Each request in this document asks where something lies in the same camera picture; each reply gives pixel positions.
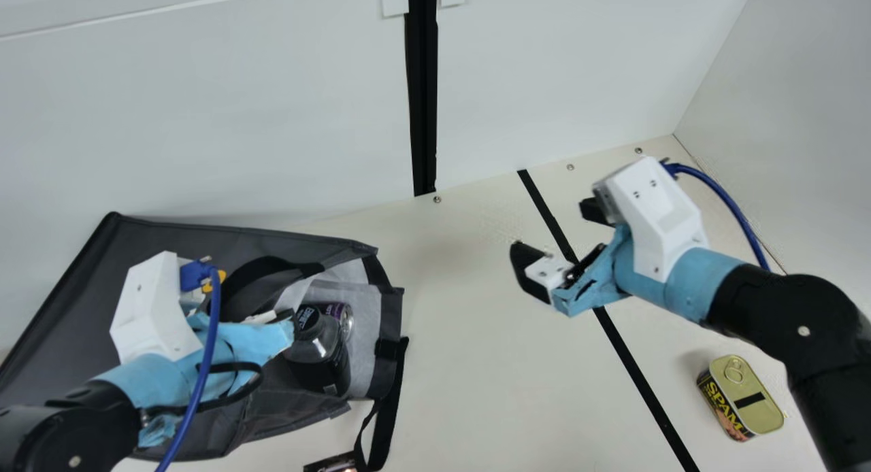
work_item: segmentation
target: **white table surface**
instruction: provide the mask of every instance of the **white table surface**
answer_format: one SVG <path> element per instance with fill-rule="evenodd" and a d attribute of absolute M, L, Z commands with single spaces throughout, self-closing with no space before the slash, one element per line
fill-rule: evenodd
<path fill-rule="evenodd" d="M 612 231 L 582 220 L 578 202 L 593 181 L 634 161 L 636 146 L 691 163 L 664 137 L 531 169 L 579 255 Z M 719 200 L 691 178 L 681 184 L 701 207 L 713 248 L 752 259 Z M 438 195 L 441 203 L 430 195 L 315 224 L 259 224 L 378 246 L 394 285 L 407 289 L 402 326 L 411 345 L 385 470 L 681 470 L 595 315 L 568 319 L 517 286 L 511 242 L 558 252 L 517 175 Z M 780 363 L 639 299 L 608 311 L 701 470 L 823 469 Z M 787 413 L 784 429 L 737 443 L 719 428 L 694 379 L 730 352 L 747 358 Z M 336 419 L 172 469 L 301 471 L 350 450 L 368 408 L 353 403 Z M 116 470 L 153 468 L 125 460 Z"/>
<path fill-rule="evenodd" d="M 641 147 L 643 154 L 697 166 L 680 143 L 669 135 L 529 170 L 579 257 L 590 252 L 597 243 L 609 242 L 613 230 L 587 222 L 581 217 L 578 202 L 592 196 L 594 182 L 638 159 L 637 147 Z M 574 166 L 572 171 L 566 168 L 569 163 Z M 715 193 L 694 178 L 681 178 L 678 183 L 702 209 L 710 247 L 755 264 L 746 237 Z M 780 271 L 770 257 L 769 264 Z M 701 470 L 825 470 L 789 394 L 786 370 L 777 360 L 752 345 L 702 329 L 641 299 L 626 299 L 610 305 L 607 310 Z M 732 441 L 723 432 L 694 381 L 713 358 L 727 354 L 744 357 L 765 384 L 787 414 L 782 429 L 743 443 Z"/>
<path fill-rule="evenodd" d="M 384 470 L 679 470 L 594 314 L 567 319 L 517 286 L 510 244 L 555 248 L 517 175 L 439 195 L 283 226 L 378 246 L 407 289 L 411 343 Z M 300 472 L 351 450 L 368 407 L 172 469 Z"/>

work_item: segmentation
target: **cable connector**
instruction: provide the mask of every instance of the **cable connector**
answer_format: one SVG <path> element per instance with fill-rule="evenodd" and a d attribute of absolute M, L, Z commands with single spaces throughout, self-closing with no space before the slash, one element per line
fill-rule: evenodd
<path fill-rule="evenodd" d="M 178 273 L 180 273 L 181 292 L 192 292 L 203 286 L 203 283 L 209 279 L 210 273 L 214 267 L 202 261 L 191 261 L 183 265 Z"/>

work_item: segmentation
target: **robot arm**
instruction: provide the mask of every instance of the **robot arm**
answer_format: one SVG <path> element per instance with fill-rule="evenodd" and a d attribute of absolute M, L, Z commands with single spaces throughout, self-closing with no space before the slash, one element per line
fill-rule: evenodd
<path fill-rule="evenodd" d="M 180 443 L 187 414 L 255 390 L 261 366 L 292 344 L 293 321 L 218 323 L 222 279 L 172 252 L 130 268 L 110 330 L 121 364 L 62 399 L 0 409 L 0 472 L 109 472 L 135 448 Z M 206 315 L 208 290 L 218 310 Z"/>
<path fill-rule="evenodd" d="M 782 361 L 827 468 L 871 470 L 871 326 L 831 283 L 780 276 L 707 249 L 700 212 L 660 163 L 644 158 L 581 203 L 614 239 L 577 265 L 511 246 L 520 285 L 574 316 L 634 295 Z"/>

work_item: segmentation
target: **spam can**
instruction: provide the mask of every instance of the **spam can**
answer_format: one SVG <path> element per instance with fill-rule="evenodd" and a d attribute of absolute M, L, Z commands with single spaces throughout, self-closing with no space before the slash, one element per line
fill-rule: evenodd
<path fill-rule="evenodd" d="M 717 358 L 696 384 L 732 439 L 747 441 L 783 426 L 783 413 L 747 362 L 734 354 Z"/>

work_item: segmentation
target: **bottle cap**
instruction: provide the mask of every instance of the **bottle cap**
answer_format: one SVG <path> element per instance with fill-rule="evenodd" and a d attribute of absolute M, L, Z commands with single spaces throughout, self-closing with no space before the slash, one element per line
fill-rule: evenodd
<path fill-rule="evenodd" d="M 296 339 L 314 339 L 318 335 L 320 311 L 313 307 L 301 307 L 296 313 Z"/>

